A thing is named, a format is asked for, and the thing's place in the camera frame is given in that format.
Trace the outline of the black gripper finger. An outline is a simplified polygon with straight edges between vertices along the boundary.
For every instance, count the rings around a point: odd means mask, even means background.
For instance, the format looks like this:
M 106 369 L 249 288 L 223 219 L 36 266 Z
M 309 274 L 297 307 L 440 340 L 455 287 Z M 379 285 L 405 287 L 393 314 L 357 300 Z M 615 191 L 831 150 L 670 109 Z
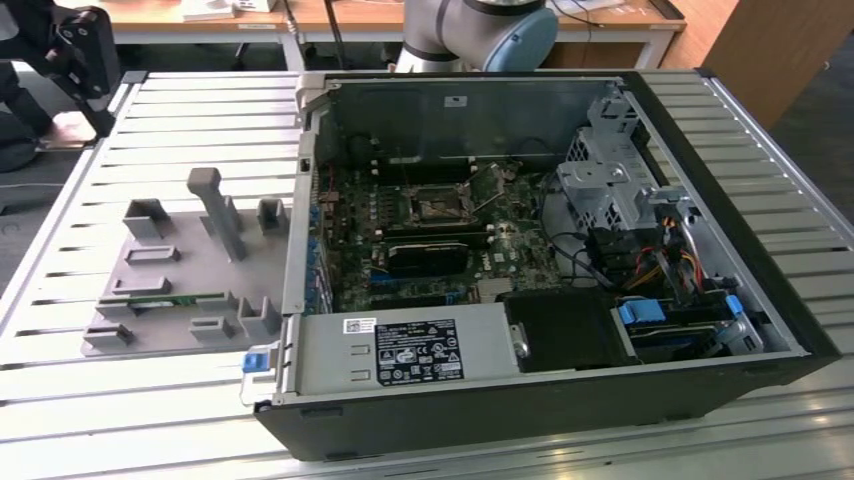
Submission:
M 78 94 L 72 94 L 69 96 L 77 111 L 81 113 L 85 122 L 92 128 L 93 141 L 108 137 L 112 132 L 116 117 L 109 111 L 109 104 L 113 96 L 113 93 L 108 93 L 94 99 L 86 99 Z

